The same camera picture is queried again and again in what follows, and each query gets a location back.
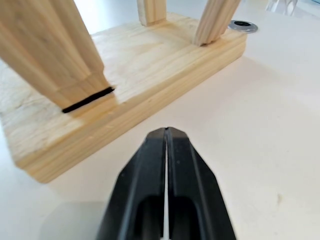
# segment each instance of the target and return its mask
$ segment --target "pine wood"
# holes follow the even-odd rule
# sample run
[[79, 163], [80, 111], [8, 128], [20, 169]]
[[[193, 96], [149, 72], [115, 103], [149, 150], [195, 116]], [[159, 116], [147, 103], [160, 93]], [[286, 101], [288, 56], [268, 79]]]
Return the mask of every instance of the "pine wood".
[[210, 44], [227, 29], [241, 0], [208, 0], [193, 43], [197, 46]]
[[49, 182], [243, 54], [247, 36], [232, 30], [193, 45], [197, 24], [171, 13], [151, 27], [131, 23], [94, 35], [116, 89], [70, 114], [2, 67], [0, 117], [15, 164]]
[[42, 95], [66, 108], [109, 87], [73, 0], [0, 5], [0, 57]]
[[138, 14], [143, 26], [151, 26], [166, 20], [166, 0], [137, 0]]

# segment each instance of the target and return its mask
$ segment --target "wooden base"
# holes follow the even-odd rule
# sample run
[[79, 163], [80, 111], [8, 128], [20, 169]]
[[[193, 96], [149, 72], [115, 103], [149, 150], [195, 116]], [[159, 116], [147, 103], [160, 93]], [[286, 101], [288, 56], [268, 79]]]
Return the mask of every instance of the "wooden base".
[[227, 30], [192, 45], [198, 21], [174, 13], [151, 27], [126, 24], [92, 36], [114, 93], [74, 112], [0, 69], [0, 117], [15, 164], [47, 183], [239, 58], [246, 35]]

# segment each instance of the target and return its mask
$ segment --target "white countertop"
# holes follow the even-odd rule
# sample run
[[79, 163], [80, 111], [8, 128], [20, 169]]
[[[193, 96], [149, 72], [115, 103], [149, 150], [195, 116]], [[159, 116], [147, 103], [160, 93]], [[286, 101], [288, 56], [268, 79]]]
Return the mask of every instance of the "white countertop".
[[[107, 27], [138, 19], [134, 0], [96, 2]], [[205, 2], [168, 11], [199, 18]], [[94, 240], [121, 168], [148, 132], [173, 126], [215, 173], [238, 240], [319, 240], [320, 24], [248, 2], [234, 19], [260, 30], [242, 58], [51, 183], [14, 167], [1, 130], [0, 239]]]

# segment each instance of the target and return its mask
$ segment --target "bamboo leg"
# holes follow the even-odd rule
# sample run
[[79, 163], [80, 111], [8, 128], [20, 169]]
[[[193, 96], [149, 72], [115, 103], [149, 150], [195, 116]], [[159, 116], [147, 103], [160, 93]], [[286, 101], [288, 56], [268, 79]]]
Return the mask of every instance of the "bamboo leg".
[[67, 108], [109, 87], [73, 0], [0, 0], [0, 57]]
[[166, 0], [137, 0], [139, 19], [143, 26], [162, 22], [167, 17]]
[[193, 44], [201, 46], [217, 40], [225, 32], [241, 0], [208, 0]]

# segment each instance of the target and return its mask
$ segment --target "black clamp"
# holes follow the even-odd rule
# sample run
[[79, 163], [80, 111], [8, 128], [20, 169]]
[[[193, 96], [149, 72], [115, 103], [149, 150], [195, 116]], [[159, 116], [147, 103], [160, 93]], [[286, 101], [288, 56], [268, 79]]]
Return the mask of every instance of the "black clamp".
[[215, 175], [173, 127], [150, 132], [119, 173], [97, 240], [159, 240], [168, 166], [171, 240], [236, 240]]

